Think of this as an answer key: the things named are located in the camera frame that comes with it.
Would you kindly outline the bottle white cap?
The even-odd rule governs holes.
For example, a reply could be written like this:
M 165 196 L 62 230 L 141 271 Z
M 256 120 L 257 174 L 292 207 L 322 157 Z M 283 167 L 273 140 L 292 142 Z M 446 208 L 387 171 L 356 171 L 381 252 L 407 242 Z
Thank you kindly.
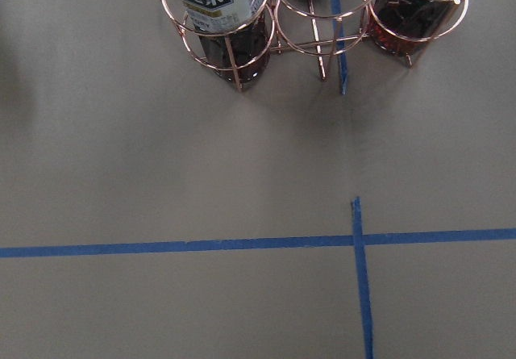
M 369 34 L 381 49 L 395 56 L 411 56 L 434 35 L 452 10 L 448 0 L 376 0 Z
M 232 65 L 239 67 L 242 83 L 249 83 L 264 71 L 268 53 L 264 50 L 268 30 L 257 10 L 264 0 L 182 0 L 208 64 L 227 81 L 234 81 Z

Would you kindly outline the bottle white cap right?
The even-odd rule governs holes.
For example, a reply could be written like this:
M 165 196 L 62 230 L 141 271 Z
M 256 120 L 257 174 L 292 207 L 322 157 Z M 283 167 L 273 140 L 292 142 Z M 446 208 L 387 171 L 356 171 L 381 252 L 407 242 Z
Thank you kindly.
M 264 71 L 268 53 L 264 50 L 268 30 L 257 10 L 264 0 L 182 0 L 208 64 L 227 81 L 234 81 L 232 65 L 239 67 L 242 83 L 249 83 Z

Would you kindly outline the bottle white cap left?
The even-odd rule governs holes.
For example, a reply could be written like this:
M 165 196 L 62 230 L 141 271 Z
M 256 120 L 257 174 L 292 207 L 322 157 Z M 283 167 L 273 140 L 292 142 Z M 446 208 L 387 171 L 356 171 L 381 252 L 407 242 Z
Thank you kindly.
M 452 10 L 448 0 L 376 0 L 369 34 L 381 49 L 395 56 L 411 56 L 434 35 Z

